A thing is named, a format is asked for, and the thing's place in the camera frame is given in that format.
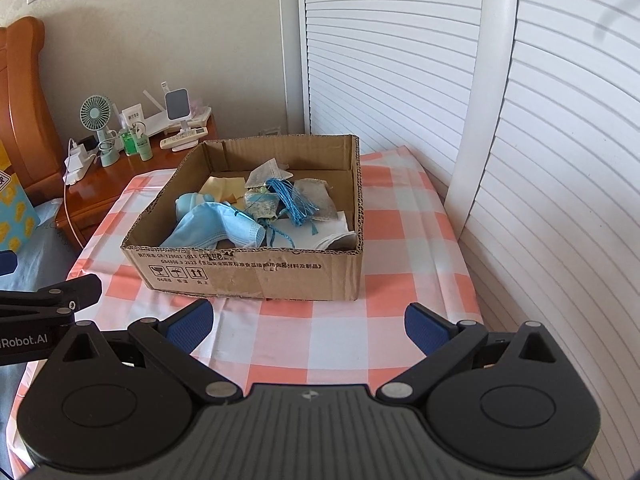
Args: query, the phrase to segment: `wooden headboard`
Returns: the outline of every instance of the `wooden headboard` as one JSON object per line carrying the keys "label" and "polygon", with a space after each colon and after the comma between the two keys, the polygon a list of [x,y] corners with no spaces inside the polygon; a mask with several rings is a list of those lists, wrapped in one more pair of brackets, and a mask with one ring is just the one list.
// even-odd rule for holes
{"label": "wooden headboard", "polygon": [[40,87],[43,46],[36,18],[0,27],[0,140],[34,206],[62,197],[66,155]]}

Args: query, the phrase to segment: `checkered tablecloth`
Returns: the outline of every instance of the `checkered tablecloth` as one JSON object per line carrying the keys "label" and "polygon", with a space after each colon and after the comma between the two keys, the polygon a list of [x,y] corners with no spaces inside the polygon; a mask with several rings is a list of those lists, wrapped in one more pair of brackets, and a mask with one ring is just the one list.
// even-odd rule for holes
{"label": "checkered tablecloth", "polygon": [[[70,278],[95,273],[100,301],[76,319],[119,330],[140,317],[164,319],[193,298],[146,288],[120,250],[122,239],[174,170],[134,178],[84,248]],[[356,301],[212,298],[211,334],[193,355],[248,391],[253,383],[380,384],[423,355],[404,334],[407,304],[419,301],[453,322],[482,321],[449,220],[407,148],[362,157],[364,260]],[[14,402],[7,443],[14,476],[30,465],[15,413],[35,364]]]}

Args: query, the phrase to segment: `white wall trim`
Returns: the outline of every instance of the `white wall trim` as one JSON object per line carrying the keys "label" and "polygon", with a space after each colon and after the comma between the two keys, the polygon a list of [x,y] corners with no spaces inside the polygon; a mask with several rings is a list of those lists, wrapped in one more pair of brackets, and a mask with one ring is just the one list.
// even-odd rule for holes
{"label": "white wall trim", "polygon": [[300,58],[302,65],[302,107],[305,120],[305,133],[311,133],[311,112],[309,109],[309,71],[306,55],[306,5],[305,0],[298,0],[300,16]]}
{"label": "white wall trim", "polygon": [[494,140],[513,49],[518,0],[482,0],[474,79],[444,203],[456,238],[473,205]]}
{"label": "white wall trim", "polygon": [[302,62],[300,59],[300,17],[298,0],[280,0],[280,35],[287,128],[283,133],[301,134],[305,129]]}

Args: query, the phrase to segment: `open cardboard box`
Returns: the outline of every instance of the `open cardboard box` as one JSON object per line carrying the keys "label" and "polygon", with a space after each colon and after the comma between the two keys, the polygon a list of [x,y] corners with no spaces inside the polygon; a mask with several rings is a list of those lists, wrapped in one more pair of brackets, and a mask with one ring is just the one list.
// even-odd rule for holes
{"label": "open cardboard box", "polygon": [[[275,158],[292,180],[329,183],[336,209],[344,211],[357,244],[349,251],[294,249],[215,250],[158,248],[177,221],[175,200],[197,192],[210,176],[243,176]],[[184,158],[174,176],[142,212],[122,251],[153,290],[191,296],[241,296],[286,300],[355,300],[362,268],[362,179],[358,137],[278,136],[210,140]]]}

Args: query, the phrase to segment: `remote control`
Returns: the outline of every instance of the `remote control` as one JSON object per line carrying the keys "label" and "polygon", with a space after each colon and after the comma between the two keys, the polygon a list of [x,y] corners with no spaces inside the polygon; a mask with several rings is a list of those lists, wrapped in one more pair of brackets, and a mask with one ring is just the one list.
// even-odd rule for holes
{"label": "remote control", "polygon": [[177,135],[161,140],[160,148],[168,150],[169,148],[174,148],[175,146],[180,146],[187,142],[193,142],[194,140],[207,135],[209,135],[209,131],[206,128],[195,128],[186,132],[180,132]]}

